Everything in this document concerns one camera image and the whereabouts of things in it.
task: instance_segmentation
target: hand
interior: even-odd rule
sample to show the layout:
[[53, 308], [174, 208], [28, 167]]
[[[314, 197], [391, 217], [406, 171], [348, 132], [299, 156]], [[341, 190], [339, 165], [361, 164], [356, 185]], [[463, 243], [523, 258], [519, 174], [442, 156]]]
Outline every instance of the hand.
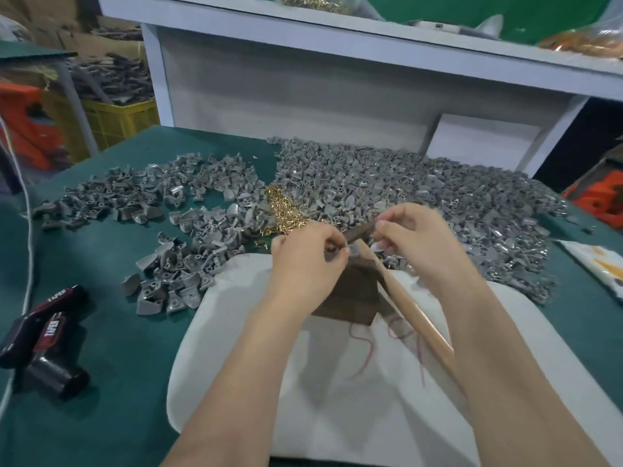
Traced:
[[[331, 262], [324, 258], [328, 245], [340, 248]], [[333, 290], [347, 266], [349, 250], [337, 228], [310, 221], [287, 236], [274, 238], [270, 253], [273, 266], [265, 297], [308, 316]]]
[[426, 287], [438, 299], [458, 285], [482, 284], [463, 246], [436, 211], [415, 203], [403, 203], [376, 218], [374, 240], [389, 254], [400, 254], [413, 266]]

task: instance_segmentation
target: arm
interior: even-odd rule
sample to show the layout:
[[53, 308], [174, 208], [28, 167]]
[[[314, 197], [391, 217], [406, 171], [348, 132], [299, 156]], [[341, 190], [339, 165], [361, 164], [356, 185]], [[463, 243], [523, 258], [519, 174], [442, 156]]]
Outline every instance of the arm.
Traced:
[[326, 262], [327, 241], [345, 244], [336, 228], [319, 223], [273, 240], [266, 293], [163, 467], [268, 464], [288, 356], [303, 321], [329, 295], [348, 260], [344, 247]]
[[440, 301], [483, 466], [607, 466], [438, 212], [405, 203], [375, 239]]

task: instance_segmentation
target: red label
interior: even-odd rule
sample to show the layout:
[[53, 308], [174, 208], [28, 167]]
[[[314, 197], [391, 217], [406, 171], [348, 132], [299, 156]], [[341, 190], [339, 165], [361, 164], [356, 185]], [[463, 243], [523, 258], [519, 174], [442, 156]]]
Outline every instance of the red label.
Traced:
[[45, 300], [43, 303], [41, 303], [39, 306], [37, 306], [35, 309], [33, 309], [32, 312], [33, 313], [37, 313], [39, 311], [43, 311], [44, 309], [47, 309], [52, 303], [56, 302], [59, 298], [63, 298], [64, 296], [69, 297], [69, 295], [73, 291], [74, 291], [74, 289], [71, 288], [71, 287], [64, 288], [63, 290], [59, 291], [57, 294], [52, 295], [50, 298]]
[[55, 313], [50, 321], [45, 323], [45, 327], [43, 331], [41, 331], [41, 336], [39, 336], [39, 340], [32, 351], [38, 353], [39, 351], [50, 349], [50, 347], [55, 345], [60, 337], [64, 324], [65, 316], [61, 313]]

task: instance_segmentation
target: white and yellow package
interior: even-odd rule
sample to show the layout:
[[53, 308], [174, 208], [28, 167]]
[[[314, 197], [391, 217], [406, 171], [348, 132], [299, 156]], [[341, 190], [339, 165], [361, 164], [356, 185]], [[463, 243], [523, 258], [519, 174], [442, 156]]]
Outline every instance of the white and yellow package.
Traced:
[[604, 285], [614, 291], [619, 301], [623, 303], [623, 257], [602, 246], [590, 246], [574, 241], [558, 240], [558, 242]]

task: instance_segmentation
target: person's left hand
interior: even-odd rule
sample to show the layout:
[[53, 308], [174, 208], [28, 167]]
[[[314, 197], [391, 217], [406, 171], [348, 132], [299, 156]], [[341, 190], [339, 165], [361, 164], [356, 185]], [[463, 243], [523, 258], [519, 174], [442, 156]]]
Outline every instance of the person's left hand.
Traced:
[[[328, 246], [340, 248], [331, 262], [324, 258]], [[265, 297], [308, 316], [333, 290], [347, 265], [349, 250], [337, 228], [310, 221], [287, 236], [274, 238], [270, 253], [273, 266]]]

